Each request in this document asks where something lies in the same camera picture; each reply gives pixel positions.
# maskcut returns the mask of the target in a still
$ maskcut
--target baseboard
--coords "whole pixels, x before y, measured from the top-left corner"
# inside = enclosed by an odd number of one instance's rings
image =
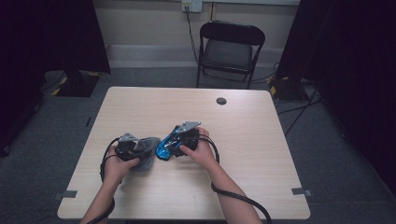
[[[189,46],[107,45],[106,52],[110,67],[196,66]],[[257,67],[273,67],[282,52],[283,49],[262,49]]]

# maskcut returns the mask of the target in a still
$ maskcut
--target black curtain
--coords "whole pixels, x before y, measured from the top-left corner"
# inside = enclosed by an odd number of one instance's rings
[[[302,0],[276,77],[305,77],[396,195],[393,1]]]
[[[0,149],[32,114],[46,72],[110,74],[92,0],[2,0],[0,44]]]

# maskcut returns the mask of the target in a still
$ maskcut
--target wall outlet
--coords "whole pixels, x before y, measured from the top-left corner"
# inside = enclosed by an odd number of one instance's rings
[[[181,1],[181,11],[192,11],[192,1]]]
[[[197,1],[181,1],[181,11],[202,12],[202,0]]]

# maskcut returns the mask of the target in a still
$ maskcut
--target chair back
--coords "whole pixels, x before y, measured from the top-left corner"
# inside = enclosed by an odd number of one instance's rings
[[[265,41],[265,34],[259,28],[227,21],[205,23],[200,30],[201,43],[203,37],[253,46],[262,46]]]

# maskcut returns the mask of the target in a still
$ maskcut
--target white wall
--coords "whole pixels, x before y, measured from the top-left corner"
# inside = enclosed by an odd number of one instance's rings
[[[108,45],[190,45],[189,25],[181,3],[175,1],[94,0],[105,43]],[[193,36],[210,21],[211,3],[202,13],[190,13]],[[266,34],[265,48],[283,49],[297,6],[216,3],[213,19],[248,23]]]
[[[105,44],[109,46],[107,56],[110,66],[195,65],[188,20],[186,14],[181,12],[180,1],[93,2]],[[200,27],[211,17],[213,20],[252,24],[261,28],[266,35],[258,66],[271,67],[280,60],[297,7],[295,4],[204,2],[202,13],[190,13],[195,46],[199,46]]]

